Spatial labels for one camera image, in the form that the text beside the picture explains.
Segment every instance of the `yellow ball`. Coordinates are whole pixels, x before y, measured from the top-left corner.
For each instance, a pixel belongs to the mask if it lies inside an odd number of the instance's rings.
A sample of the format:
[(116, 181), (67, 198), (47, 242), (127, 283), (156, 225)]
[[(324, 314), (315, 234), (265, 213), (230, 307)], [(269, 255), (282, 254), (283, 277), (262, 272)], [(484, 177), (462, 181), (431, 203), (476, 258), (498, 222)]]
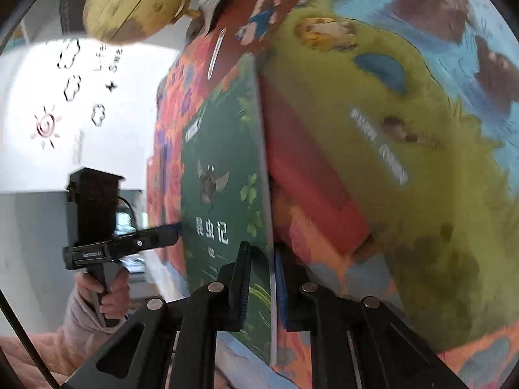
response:
[(128, 44), (142, 41), (174, 23), (190, 0), (87, 0), (83, 23), (100, 41)]

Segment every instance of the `book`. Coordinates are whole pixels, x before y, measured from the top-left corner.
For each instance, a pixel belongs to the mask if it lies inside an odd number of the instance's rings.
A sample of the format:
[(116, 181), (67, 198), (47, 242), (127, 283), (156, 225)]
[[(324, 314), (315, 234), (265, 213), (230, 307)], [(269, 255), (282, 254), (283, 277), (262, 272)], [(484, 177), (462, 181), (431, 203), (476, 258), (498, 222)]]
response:
[(276, 361), (272, 215), (255, 60), (240, 58), (184, 129), (181, 221), (190, 290), (217, 279), (240, 243), (257, 246), (247, 317), (235, 337)]

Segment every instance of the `pink fluffy fabric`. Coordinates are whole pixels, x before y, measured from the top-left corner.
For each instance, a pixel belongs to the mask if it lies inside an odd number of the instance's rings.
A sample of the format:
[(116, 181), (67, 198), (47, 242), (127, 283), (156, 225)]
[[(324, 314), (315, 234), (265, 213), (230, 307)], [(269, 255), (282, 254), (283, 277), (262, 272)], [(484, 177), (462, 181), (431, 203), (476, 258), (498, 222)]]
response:
[[(57, 332), (33, 335), (30, 340), (55, 379), (63, 384), (123, 322), (116, 327), (103, 329), (95, 313), (75, 288), (68, 299), (63, 325)], [(50, 388), (17, 337), (0, 336), (0, 347), (26, 389)], [(229, 388), (227, 380), (218, 372), (214, 374), (214, 387)]]

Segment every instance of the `screw head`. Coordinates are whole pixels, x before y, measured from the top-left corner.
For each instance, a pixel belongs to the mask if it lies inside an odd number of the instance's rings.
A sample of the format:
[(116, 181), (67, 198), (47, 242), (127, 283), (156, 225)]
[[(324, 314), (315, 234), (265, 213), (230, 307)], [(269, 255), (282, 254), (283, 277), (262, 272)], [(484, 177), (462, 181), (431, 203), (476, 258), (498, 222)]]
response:
[(148, 301), (146, 307), (148, 307), (149, 310), (159, 310), (162, 308), (164, 304), (164, 301), (162, 301), (160, 298), (152, 298), (150, 301)]
[(315, 282), (307, 282), (302, 285), (304, 292), (316, 292), (319, 289), (319, 285)]
[(364, 299), (364, 305), (368, 309), (378, 309), (380, 307), (380, 300), (376, 297), (369, 296)]
[(224, 290), (225, 286), (221, 282), (211, 282), (207, 285), (207, 289), (209, 292), (218, 293)]

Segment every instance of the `beetle illustration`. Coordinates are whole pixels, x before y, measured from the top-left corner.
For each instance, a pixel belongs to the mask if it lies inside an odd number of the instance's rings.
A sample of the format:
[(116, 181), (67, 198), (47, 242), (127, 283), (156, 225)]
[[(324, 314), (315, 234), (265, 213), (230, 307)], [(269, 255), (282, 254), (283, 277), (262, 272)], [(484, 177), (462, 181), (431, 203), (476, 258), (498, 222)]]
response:
[(200, 160), (198, 160), (198, 177), (200, 178), (200, 198), (204, 203), (210, 203), (211, 208), (216, 192), (221, 192), (227, 187), (229, 182), (229, 171), (222, 177), (215, 178), (214, 165), (208, 165), (203, 170)]

